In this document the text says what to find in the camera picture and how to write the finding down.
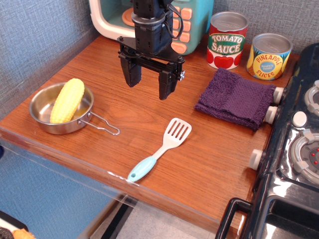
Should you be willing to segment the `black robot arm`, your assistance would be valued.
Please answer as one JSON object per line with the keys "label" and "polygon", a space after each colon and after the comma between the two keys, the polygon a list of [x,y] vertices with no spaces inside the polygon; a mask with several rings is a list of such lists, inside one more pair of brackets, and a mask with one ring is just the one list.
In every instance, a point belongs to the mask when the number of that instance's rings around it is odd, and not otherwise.
{"label": "black robot arm", "polygon": [[159,99],[165,100],[175,91],[178,81],[184,78],[182,65],[185,59],[173,50],[173,14],[177,9],[169,0],[135,0],[132,21],[135,37],[120,36],[119,58],[126,83],[137,85],[142,68],[159,74]]}

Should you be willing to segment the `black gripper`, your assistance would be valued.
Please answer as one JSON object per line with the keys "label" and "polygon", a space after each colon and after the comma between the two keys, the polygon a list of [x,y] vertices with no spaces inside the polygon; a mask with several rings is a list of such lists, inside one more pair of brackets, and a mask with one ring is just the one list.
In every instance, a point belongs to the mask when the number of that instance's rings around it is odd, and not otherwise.
{"label": "black gripper", "polygon": [[[135,37],[117,38],[120,44],[119,57],[122,71],[129,87],[137,85],[142,77],[142,68],[159,72],[159,99],[165,100],[175,91],[177,81],[184,78],[182,65],[184,58],[172,47],[171,12],[163,12],[159,17],[142,18],[132,14]],[[172,69],[162,71],[165,65],[156,59],[167,61]]]}

